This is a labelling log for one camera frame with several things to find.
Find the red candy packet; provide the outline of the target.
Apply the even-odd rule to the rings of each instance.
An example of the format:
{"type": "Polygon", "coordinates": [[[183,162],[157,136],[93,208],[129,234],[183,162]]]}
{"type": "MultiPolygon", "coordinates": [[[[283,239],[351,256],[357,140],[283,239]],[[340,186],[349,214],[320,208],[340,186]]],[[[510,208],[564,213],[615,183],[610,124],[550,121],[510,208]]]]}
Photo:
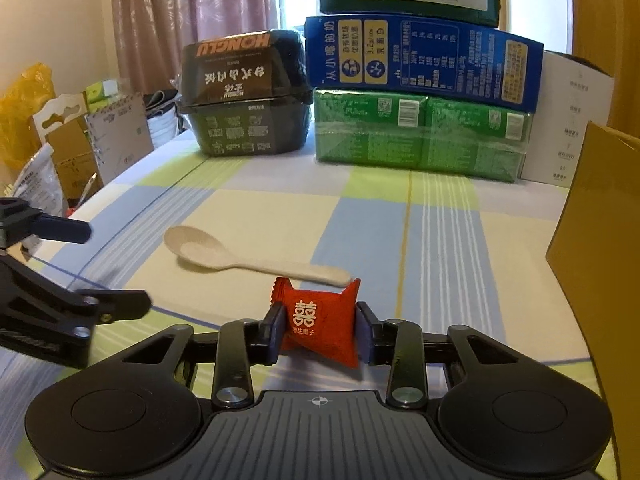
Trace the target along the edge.
{"type": "Polygon", "coordinates": [[[349,368],[358,366],[355,314],[360,279],[342,292],[296,289],[288,278],[274,282],[271,303],[285,308],[281,349],[307,349],[349,368]]]}

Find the white printed plastic bag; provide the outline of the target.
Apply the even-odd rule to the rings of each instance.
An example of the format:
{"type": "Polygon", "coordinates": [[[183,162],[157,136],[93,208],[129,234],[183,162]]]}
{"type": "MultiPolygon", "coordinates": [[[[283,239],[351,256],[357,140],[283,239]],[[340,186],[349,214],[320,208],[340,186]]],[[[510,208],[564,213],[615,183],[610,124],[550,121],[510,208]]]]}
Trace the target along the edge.
{"type": "Polygon", "coordinates": [[[46,214],[64,217],[67,203],[53,163],[54,149],[43,144],[23,167],[12,188],[12,196],[26,200],[46,214]]]}

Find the yellow plastic bag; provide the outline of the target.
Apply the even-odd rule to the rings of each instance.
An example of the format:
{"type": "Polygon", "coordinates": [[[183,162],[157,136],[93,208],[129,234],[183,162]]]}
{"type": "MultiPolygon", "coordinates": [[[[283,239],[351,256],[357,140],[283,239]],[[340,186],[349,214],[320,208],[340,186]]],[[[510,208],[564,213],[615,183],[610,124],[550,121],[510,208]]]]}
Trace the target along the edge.
{"type": "Polygon", "coordinates": [[[21,73],[1,98],[1,162],[17,176],[40,149],[32,116],[55,98],[52,70],[36,63],[21,73]]]}

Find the brown cardboard carton stack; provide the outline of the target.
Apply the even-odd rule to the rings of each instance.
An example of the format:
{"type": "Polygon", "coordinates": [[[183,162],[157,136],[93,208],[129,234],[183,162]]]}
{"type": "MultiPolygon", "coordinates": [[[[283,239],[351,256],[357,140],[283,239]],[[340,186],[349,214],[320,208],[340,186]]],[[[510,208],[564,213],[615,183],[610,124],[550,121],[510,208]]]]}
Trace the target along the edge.
{"type": "Polygon", "coordinates": [[[85,117],[82,93],[61,94],[32,115],[32,125],[42,144],[53,148],[53,165],[66,200],[77,205],[102,185],[85,117]]]}

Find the grey paper bag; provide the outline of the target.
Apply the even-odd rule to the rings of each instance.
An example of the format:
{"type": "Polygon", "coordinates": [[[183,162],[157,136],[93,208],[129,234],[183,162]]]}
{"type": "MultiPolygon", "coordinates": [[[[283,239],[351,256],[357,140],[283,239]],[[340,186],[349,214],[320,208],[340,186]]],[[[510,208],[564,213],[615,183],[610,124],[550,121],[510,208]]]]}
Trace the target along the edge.
{"type": "Polygon", "coordinates": [[[88,114],[86,124],[103,184],[110,183],[154,150],[139,93],[88,114]]]}

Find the checked tablecloth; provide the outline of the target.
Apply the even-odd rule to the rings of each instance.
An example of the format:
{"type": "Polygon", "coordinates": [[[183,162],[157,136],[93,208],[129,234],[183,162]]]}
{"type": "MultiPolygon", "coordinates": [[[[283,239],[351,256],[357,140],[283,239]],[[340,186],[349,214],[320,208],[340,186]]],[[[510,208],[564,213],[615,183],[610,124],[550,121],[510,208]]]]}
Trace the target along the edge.
{"type": "MultiPolygon", "coordinates": [[[[105,185],[77,211],[83,245],[42,243],[32,270],[68,289],[143,289],[152,310],[99,326],[102,361],[164,328],[211,332],[262,318],[273,279],[188,266],[163,242],[194,226],[241,256],[338,266],[383,320],[427,333],[465,324],[598,390],[585,339],[546,259],[567,192],[409,170],[320,164],[314,149],[274,157],[208,158],[183,133],[105,185]]],[[[292,390],[255,419],[231,416],[175,479],[457,479],[439,444],[407,417],[352,394],[384,391],[388,370],[350,370],[307,351],[252,370],[256,391],[292,390]],[[338,398],[348,399],[338,408],[338,398]]]]}

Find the green shrink-wrapped box pack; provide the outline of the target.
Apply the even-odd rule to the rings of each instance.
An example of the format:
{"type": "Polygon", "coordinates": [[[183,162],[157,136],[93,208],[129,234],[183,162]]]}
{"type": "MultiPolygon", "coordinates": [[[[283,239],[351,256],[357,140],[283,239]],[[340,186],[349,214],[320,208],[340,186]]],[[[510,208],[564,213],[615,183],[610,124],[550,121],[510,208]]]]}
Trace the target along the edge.
{"type": "Polygon", "coordinates": [[[314,92],[320,162],[446,172],[513,182],[533,116],[506,108],[393,92],[314,92]]]}

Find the brown cardboard box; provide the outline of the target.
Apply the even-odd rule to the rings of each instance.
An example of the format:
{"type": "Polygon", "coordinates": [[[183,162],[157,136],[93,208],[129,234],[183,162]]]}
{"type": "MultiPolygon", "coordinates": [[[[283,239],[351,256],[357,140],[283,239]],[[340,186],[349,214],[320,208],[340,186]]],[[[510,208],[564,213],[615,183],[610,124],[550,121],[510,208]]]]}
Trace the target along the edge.
{"type": "Polygon", "coordinates": [[[639,475],[639,140],[588,125],[547,261],[613,415],[618,475],[639,475]]]}

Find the black instant meal box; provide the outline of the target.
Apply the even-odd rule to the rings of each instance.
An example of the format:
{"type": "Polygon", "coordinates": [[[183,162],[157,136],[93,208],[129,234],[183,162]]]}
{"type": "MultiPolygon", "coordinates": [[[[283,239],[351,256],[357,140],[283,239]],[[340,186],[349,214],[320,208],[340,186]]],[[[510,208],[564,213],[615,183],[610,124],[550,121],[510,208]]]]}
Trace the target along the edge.
{"type": "Polygon", "coordinates": [[[179,93],[178,109],[208,156],[277,155],[306,143],[312,88],[295,30],[189,44],[179,93]]]}

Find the pink curtain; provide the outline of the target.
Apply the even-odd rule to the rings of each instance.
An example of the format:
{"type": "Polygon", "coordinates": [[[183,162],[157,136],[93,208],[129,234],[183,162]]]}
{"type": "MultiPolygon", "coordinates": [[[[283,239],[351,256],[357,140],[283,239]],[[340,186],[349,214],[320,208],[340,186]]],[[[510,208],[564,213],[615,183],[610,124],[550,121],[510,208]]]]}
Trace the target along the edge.
{"type": "Polygon", "coordinates": [[[277,0],[111,0],[120,76],[135,92],[166,89],[182,49],[278,26],[277,0]]]}

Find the blue carton box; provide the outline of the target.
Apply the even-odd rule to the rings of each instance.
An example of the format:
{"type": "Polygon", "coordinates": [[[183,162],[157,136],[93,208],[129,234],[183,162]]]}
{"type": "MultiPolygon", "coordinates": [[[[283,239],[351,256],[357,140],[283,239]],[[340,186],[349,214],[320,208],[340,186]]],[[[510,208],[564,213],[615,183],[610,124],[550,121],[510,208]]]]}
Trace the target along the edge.
{"type": "Polygon", "coordinates": [[[544,46],[469,23],[401,14],[311,16],[307,73],[318,89],[406,92],[536,110],[544,46]]]}

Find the white carton box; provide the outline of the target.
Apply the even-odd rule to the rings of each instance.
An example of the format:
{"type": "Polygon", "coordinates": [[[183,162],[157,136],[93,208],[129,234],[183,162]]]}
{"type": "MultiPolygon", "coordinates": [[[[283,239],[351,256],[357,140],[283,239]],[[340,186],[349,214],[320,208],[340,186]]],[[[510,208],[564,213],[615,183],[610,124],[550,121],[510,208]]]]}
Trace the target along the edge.
{"type": "Polygon", "coordinates": [[[587,125],[608,122],[614,78],[577,56],[547,51],[521,178],[568,188],[587,125]]]}

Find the mustard curtain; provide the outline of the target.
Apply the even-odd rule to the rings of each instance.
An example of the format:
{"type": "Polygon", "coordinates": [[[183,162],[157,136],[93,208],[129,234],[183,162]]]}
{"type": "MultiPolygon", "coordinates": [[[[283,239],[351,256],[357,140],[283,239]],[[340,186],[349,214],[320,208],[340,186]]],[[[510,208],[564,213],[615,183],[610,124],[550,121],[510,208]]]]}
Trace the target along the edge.
{"type": "Polygon", "coordinates": [[[614,78],[608,125],[639,134],[639,0],[572,0],[572,53],[614,78]]]}

